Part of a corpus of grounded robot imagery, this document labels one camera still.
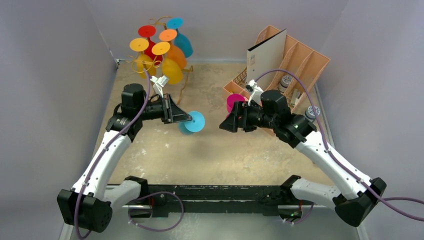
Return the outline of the blue wine glass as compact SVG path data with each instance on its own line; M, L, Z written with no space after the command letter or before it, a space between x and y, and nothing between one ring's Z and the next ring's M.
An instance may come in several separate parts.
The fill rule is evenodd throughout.
M188 114L192 119L180 122L178 124L179 131L183 135L193 135L200 132L205 127L205 117L199 111L191 111Z
M176 30L176 37L174 39L174 45L180 48L185 56L189 58L193 55L194 50L190 40L180 32L179 28L184 24L184 20L181 17L173 17L166 23L168 29Z

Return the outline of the pink wine glass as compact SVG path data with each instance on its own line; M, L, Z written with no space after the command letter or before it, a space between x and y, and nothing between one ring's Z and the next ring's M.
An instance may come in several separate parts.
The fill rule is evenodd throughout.
M241 95L239 93L230 94L226 98L227 117L232 112L232 109L233 109L233 107L234 107L234 105L235 105L236 102L246 102L247 100L248 99L246 97L244 97L243 95Z

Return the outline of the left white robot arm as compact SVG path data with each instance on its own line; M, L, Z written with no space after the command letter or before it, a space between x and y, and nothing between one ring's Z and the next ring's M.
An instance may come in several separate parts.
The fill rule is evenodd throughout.
M108 120L101 145L89 166L71 189L62 189L57 203L64 223L88 232L102 233L113 213L134 201L152 208L165 191L150 193L148 181L129 176L108 190L109 180L119 160L134 142L143 122L160 119L164 124L191 121L193 118L173 101L170 94L152 101L150 90L139 83L127 84L119 103Z

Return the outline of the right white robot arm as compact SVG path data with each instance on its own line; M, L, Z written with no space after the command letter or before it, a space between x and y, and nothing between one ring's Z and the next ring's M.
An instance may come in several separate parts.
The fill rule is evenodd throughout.
M291 113L278 90L260 95L261 103L237 101L219 128L231 133L270 129L282 142L308 157L334 183L333 186L293 175L281 185L280 196L288 204L309 201L333 209L345 223L358 227L379 202L387 184L370 178L341 156L304 115Z

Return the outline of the front yellow wine glass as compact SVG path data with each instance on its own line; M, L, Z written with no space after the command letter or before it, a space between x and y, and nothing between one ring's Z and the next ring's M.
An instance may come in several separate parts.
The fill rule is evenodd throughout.
M178 84L183 79L183 72L178 63L174 60L174 47L166 41L156 43L152 47L152 53L162 56L162 74L168 78L170 85Z

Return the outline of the yellow wine glass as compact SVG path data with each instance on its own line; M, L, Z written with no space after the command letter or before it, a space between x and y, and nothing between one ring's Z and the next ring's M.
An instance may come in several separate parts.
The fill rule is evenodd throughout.
M154 67L154 60L144 53L148 48L149 42L145 38L134 38L129 43L129 48L136 52L136 56L131 57L131 68L135 73L138 73L142 79L146 79L146 72L150 76L156 75L156 68Z
M170 85L178 84L183 79L183 72L178 63L174 60L174 47L166 41L156 43L152 47L152 53L162 56L162 74L168 78Z

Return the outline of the orange wine glass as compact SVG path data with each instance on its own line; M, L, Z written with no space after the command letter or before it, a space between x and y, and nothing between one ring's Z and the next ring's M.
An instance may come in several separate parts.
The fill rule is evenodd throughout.
M183 51L173 44L173 40L177 37L175 29L165 29L159 34L159 39L170 44L170 49L167 52L168 58L175 61L177 65L184 69L187 66L187 60Z

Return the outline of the rear yellow wine glass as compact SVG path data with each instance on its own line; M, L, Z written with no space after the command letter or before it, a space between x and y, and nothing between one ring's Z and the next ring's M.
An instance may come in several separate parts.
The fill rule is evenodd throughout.
M148 48L149 42L145 38L134 38L129 43L129 48L136 52L136 56L131 57L131 68L135 73L138 73L142 79L146 79L146 72L150 76L156 75L156 68L154 67L154 60L144 53Z

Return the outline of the red wine glass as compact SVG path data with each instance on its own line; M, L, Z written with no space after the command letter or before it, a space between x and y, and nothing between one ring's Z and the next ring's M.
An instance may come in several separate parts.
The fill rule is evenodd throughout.
M146 50L144 50L144 53L148 55L152 60L156 59L157 61L161 62L163 60L162 55L155 55L152 52L152 49L155 46L156 42L152 41L151 37L156 34L156 28L153 25L143 25L138 29L138 34L142 38L147 39L148 41L148 47Z

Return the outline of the patterned tin in organizer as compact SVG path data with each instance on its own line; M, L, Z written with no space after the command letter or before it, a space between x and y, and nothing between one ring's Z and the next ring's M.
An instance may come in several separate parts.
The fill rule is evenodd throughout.
M292 80L293 77L291 75L284 75L279 81L278 90L281 93L284 93L291 84Z

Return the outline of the grey tape roll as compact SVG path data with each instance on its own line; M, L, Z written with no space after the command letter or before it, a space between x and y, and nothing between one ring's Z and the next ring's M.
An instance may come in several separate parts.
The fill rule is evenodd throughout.
M318 106L310 105L305 111L305 117L310 121L314 122L321 114L321 109Z

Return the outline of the white binder folder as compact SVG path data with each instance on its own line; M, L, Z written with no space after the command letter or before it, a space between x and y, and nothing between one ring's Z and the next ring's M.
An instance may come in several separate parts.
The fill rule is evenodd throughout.
M286 36L286 28L279 30L272 26L259 33L255 45L246 51L246 84L280 66L284 57Z

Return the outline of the peach plastic file organizer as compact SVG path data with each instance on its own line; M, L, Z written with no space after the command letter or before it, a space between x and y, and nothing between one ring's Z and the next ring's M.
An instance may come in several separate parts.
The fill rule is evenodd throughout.
M279 29L268 25L259 33L255 43L259 44L278 32L280 32ZM287 34L283 53L276 61L277 67L295 74L305 85L307 91L294 79L283 92L292 113L304 114L305 110L311 105L305 92L310 93L312 97L314 96L314 85L330 59ZM279 90L280 82L286 75L284 72L268 73L258 81L258 85L264 91ZM224 102L232 94L239 94L248 99L251 94L245 88L247 82L247 69L245 68L223 87Z

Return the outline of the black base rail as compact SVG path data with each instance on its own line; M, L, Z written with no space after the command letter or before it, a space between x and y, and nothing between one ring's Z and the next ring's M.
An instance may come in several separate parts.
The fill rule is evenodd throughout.
M142 190L147 199L134 199L130 206L152 210L154 218L170 213L261 214L266 217L300 218L310 201L298 200L279 185L170 185L150 184Z

